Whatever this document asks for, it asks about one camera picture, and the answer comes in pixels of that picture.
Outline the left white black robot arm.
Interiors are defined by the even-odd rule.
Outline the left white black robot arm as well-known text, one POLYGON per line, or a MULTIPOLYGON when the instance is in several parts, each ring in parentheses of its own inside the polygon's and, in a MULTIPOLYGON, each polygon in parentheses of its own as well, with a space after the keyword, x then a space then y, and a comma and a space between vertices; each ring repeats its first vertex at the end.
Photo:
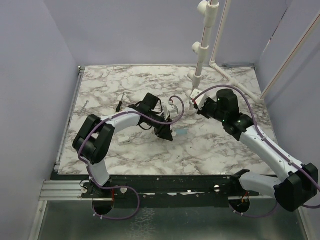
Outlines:
POLYGON ((86 161, 89 175, 95 180, 93 191, 97 196, 106 197, 111 190, 105 157, 115 134, 130 127, 147 124, 154 128, 154 134, 158 138, 173 141, 170 114, 154 111, 160 101, 158 97, 147 93, 142 101, 106 117, 108 121, 103 121, 94 114, 84 121, 72 147, 86 161))

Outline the white staple box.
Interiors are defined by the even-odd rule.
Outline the white staple box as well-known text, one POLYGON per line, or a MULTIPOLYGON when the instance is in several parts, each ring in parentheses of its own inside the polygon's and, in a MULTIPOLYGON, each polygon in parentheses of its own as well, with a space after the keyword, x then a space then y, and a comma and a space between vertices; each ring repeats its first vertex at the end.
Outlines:
POLYGON ((125 144, 129 144, 131 142, 130 137, 128 136, 124 136, 118 139, 118 144, 119 145, 125 145, 125 144))

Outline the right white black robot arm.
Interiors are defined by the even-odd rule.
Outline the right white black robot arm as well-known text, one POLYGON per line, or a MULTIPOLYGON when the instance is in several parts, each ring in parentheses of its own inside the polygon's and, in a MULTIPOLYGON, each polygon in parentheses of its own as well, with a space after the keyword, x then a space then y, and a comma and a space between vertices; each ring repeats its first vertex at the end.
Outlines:
POLYGON ((230 182, 229 189, 236 196, 246 191, 261 193, 274 198, 288 212, 294 212, 319 192, 319 171, 312 163, 303 164, 273 142, 258 126, 254 114, 241 113, 236 90, 221 85, 213 100, 205 91, 194 89, 190 102, 197 114, 219 121, 227 134, 258 155, 276 176, 241 170, 233 175, 235 180, 230 182))

